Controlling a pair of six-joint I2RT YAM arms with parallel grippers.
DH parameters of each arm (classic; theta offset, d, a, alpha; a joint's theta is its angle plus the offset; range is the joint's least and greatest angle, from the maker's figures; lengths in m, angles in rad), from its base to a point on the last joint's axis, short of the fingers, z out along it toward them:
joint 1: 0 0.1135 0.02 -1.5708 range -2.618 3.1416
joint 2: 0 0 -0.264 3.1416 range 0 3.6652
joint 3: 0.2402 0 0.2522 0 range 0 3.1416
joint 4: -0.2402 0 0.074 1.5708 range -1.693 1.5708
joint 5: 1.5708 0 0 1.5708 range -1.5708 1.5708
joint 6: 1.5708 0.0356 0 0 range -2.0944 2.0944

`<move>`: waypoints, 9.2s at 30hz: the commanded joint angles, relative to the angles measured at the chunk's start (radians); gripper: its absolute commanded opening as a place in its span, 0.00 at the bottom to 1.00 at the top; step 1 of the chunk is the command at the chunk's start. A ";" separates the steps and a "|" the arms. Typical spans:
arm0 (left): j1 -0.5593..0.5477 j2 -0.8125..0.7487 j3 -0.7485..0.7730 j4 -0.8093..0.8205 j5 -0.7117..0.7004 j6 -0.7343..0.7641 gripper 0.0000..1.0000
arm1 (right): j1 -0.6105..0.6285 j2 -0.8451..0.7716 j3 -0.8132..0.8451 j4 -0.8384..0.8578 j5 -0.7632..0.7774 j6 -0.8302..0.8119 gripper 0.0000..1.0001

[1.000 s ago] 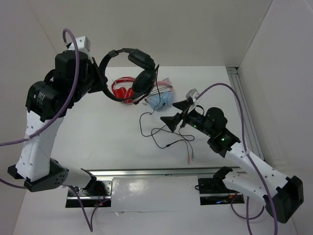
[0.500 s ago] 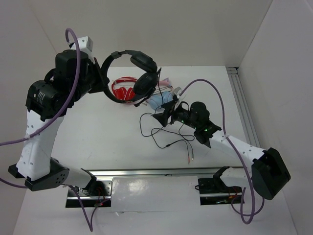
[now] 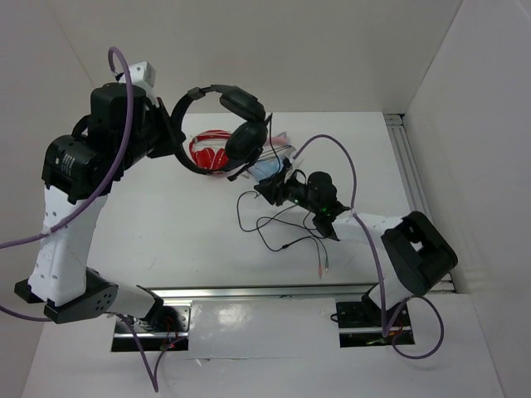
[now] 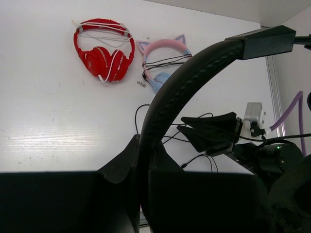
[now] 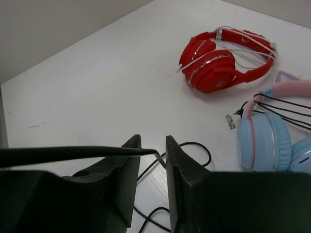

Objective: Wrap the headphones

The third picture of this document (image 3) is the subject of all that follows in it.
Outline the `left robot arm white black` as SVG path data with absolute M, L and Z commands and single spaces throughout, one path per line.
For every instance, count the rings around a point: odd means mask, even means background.
M 143 158 L 174 153 L 168 112 L 153 91 L 155 69 L 144 61 L 132 65 L 129 73 L 130 122 L 121 76 L 93 90 L 90 113 L 46 150 L 40 249 L 32 274 L 16 283 L 14 292 L 27 303 L 43 303 L 44 316 L 57 324 L 112 313 L 153 331 L 175 315 L 151 290 L 109 281 L 87 265 L 96 223 L 113 184 Z

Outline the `black headset with cable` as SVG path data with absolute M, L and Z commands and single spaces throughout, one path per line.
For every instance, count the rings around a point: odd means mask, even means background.
M 175 155 L 177 160 L 189 171 L 199 175 L 217 175 L 227 177 L 229 181 L 236 180 L 246 172 L 259 159 L 268 138 L 271 138 L 270 125 L 272 116 L 267 114 L 264 106 L 254 96 L 235 85 L 210 85 L 205 88 L 193 88 L 189 90 L 175 105 L 171 113 L 171 119 L 184 136 L 183 120 L 188 108 L 193 102 L 200 100 L 206 95 L 215 92 L 220 95 L 220 104 L 231 113 L 244 119 L 228 139 L 225 150 L 228 157 L 226 172 L 213 173 L 202 170 L 192 161 L 189 151 L 183 149 Z M 278 172 L 286 172 L 285 160 L 283 167 Z M 331 211 L 338 206 L 338 202 L 318 199 L 319 192 L 310 182 L 305 183 L 308 188 L 309 206 L 304 209 L 315 214 L 314 221 L 318 231 L 331 229 L 329 218 Z

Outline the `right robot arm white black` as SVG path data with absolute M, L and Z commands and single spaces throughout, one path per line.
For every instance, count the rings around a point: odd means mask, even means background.
M 326 172 L 313 172 L 306 182 L 276 173 L 259 181 L 255 190 L 273 206 L 289 201 L 312 213 L 314 227 L 324 238 L 367 243 L 374 255 L 378 249 L 386 251 L 392 271 L 384 273 L 376 260 L 378 283 L 362 298 L 363 318 L 372 325 L 385 322 L 390 328 L 400 304 L 424 296 L 458 264 L 457 254 L 424 213 L 357 213 L 338 200 Z

